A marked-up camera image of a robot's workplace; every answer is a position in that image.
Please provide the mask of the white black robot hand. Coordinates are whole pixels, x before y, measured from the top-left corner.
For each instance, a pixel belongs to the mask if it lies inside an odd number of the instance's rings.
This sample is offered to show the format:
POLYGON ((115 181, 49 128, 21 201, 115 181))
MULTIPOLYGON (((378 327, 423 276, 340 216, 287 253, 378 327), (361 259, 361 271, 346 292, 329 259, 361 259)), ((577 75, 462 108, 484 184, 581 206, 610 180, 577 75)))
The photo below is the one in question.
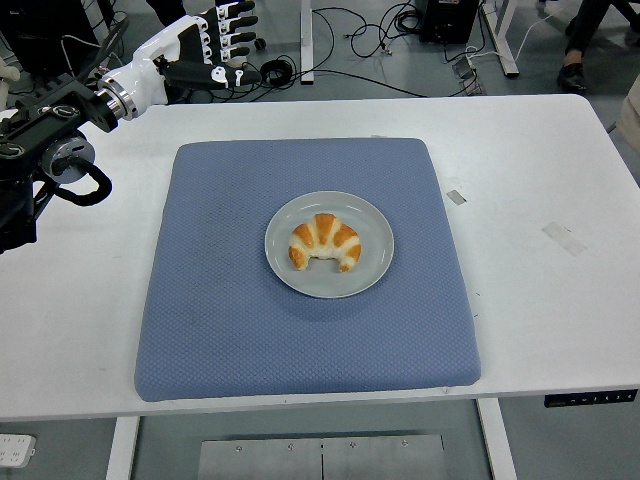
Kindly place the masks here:
POLYGON ((221 1, 185 15, 142 44, 127 65, 99 81, 98 96, 118 119, 132 120, 169 102, 169 87, 225 90, 261 82, 243 68, 256 39, 253 1, 221 1))

